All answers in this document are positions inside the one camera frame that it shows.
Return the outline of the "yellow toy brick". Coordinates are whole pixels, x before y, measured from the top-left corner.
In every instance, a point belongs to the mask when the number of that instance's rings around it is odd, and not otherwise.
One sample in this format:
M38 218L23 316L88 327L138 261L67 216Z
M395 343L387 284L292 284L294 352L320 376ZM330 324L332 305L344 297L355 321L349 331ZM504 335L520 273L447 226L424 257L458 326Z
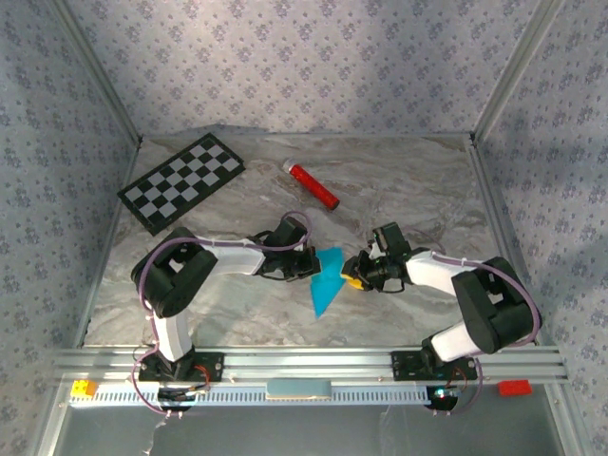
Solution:
M70 390L71 398L92 398L98 389L98 383L90 379L74 380Z

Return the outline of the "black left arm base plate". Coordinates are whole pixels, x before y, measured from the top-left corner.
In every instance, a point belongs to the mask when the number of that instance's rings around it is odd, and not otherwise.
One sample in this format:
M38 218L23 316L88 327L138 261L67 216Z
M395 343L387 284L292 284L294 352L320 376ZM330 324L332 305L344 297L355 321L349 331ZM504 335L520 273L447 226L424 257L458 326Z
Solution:
M191 350L178 361L169 361L161 353L146 356L138 374L149 382L219 382L222 378L224 353Z

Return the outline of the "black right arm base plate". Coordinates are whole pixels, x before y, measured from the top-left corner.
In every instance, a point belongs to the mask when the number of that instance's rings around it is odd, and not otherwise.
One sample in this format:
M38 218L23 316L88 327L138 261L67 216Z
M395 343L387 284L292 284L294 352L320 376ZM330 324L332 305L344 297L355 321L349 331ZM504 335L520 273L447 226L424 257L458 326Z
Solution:
M479 376L470 357L440 361L430 351L392 351L390 365L395 381L476 380Z

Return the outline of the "aluminium right side rail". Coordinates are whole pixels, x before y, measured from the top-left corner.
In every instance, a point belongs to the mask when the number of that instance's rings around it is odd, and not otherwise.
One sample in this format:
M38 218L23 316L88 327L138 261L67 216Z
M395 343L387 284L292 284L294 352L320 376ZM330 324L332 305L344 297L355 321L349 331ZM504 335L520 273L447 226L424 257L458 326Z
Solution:
M473 173L480 187L484 209L488 217L491 235L499 254L505 257L514 268L519 279L528 292L532 291L526 279L529 278L522 252L518 245L513 245L513 225L508 214L505 214L502 192L491 179L484 155L480 152L478 141L473 132L468 133L467 151L470 156Z

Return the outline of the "black and white checkerboard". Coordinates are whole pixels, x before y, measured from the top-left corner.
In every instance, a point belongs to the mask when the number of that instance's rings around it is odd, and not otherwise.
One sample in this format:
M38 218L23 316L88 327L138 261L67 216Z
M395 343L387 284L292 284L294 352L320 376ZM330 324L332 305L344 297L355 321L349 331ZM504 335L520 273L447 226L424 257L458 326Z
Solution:
M208 133L128 184L118 197L155 236L244 170L244 160Z

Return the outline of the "blue cloth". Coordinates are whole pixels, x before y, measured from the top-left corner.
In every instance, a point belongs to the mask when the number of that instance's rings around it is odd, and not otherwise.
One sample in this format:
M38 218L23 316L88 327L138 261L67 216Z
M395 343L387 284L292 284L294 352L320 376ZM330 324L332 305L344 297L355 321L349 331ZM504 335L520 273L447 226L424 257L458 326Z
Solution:
M312 276L310 290L314 316L320 318L339 294L346 280L341 276L344 265L343 251L339 247L317 251L320 272Z

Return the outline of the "red toy brick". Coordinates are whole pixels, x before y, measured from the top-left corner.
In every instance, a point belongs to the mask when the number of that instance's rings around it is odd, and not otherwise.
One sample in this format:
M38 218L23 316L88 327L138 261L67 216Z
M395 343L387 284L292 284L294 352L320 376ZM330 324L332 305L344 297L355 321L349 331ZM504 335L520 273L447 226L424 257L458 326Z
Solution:
M528 380L503 380L497 386L503 397L525 396L533 392Z

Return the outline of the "red tube with clear cap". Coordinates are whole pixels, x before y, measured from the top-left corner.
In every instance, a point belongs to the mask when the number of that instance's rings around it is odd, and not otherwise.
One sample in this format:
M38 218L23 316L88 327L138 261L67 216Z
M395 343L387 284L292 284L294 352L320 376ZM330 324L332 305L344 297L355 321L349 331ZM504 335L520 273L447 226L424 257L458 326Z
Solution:
M298 181L309 193L321 202L329 211L335 210L340 200L326 186L313 177L301 164L293 160L283 163L283 169Z

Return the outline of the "slanted aluminium frame post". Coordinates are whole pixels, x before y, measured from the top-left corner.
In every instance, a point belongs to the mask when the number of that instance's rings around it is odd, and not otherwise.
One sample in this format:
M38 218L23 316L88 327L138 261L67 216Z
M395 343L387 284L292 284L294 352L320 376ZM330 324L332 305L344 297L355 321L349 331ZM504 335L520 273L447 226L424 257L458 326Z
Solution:
M137 128L90 44L86 32L79 25L66 0L45 0L45 2L121 132L132 144L138 146L141 137Z
M499 120L509 98L517 88L524 72L565 3L566 0L539 0L471 133L474 143L483 141Z

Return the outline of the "right controller board with LED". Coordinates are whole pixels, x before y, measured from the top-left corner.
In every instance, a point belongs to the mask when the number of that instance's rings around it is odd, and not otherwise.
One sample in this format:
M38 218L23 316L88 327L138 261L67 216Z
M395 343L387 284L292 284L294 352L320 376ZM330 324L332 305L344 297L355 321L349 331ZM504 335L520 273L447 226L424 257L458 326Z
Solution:
M452 412L460 395L461 390L457 387L427 387L429 403L426 408L437 412Z

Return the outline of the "long aluminium base rail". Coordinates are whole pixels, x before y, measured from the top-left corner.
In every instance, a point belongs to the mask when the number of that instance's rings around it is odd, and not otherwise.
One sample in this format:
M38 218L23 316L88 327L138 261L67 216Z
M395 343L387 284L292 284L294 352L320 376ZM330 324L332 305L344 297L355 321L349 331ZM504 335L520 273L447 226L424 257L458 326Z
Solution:
M390 365L393 351L417 351L413 347L312 348L312 347L226 347L202 348L201 352L223 352L223 384L256 384L273 378L323 378L335 384L394 382ZM55 355L54 368L74 378L124 380L143 353L136 347L85 347L62 350ZM532 384L560 384L568 381L559 350L529 345L481 355L480 378L489 384L503 380L528 380Z

